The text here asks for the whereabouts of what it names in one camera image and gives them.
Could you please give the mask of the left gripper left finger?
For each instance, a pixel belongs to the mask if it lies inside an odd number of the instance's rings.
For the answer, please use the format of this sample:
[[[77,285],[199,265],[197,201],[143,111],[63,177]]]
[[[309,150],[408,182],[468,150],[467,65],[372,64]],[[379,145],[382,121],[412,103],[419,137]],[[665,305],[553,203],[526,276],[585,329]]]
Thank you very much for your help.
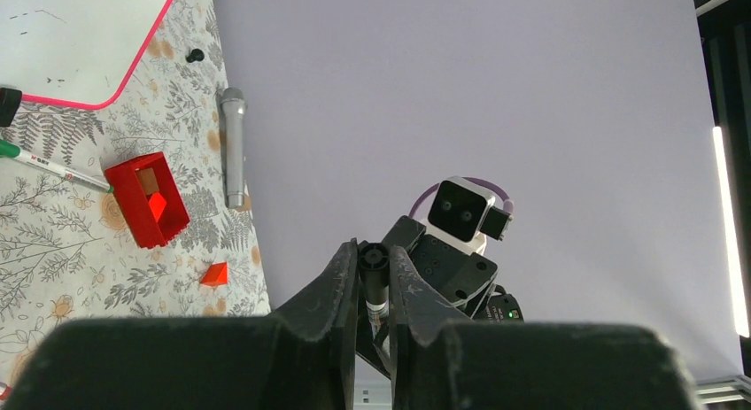
[[[358,246],[272,313],[80,319],[25,365],[8,409],[349,409]]]

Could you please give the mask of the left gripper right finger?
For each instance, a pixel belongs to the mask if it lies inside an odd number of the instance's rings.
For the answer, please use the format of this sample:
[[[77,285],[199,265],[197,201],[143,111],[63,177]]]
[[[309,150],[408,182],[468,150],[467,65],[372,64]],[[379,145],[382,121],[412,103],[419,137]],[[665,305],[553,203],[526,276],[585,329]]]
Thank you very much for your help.
[[[390,251],[396,409],[698,409],[676,352],[638,326],[472,321]]]

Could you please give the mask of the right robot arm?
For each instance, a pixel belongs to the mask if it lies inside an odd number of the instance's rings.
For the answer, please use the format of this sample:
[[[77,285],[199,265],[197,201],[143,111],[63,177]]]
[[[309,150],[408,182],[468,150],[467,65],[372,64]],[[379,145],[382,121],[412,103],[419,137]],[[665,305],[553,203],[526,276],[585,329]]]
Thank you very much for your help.
[[[419,276],[445,300],[475,321],[522,321],[516,298],[495,282],[498,265],[465,251],[449,239],[431,234],[425,225],[400,217],[383,238],[402,247]]]

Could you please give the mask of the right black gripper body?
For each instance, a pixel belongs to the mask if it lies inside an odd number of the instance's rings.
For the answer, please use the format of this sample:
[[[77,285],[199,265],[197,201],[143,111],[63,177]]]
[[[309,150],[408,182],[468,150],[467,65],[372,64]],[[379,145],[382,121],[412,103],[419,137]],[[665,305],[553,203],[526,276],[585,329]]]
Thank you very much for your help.
[[[431,234],[419,221],[400,217],[384,236],[386,246],[404,248],[420,277],[452,306],[479,320],[495,290],[498,265]]]

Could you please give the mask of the pink framed whiteboard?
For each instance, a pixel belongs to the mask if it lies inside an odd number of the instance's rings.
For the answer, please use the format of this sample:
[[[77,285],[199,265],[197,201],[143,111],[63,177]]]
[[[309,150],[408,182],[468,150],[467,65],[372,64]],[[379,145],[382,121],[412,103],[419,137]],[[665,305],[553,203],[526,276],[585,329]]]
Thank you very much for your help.
[[[25,102],[114,102],[173,0],[1,0],[1,84]]]

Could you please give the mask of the black cap marker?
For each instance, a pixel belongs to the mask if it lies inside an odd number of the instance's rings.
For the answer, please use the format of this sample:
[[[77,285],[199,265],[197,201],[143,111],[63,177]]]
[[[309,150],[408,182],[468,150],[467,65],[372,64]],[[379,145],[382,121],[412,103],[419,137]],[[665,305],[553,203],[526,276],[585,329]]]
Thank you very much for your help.
[[[382,363],[391,363],[388,336],[390,255],[380,243],[363,242],[359,247],[358,273],[362,284],[371,343]]]

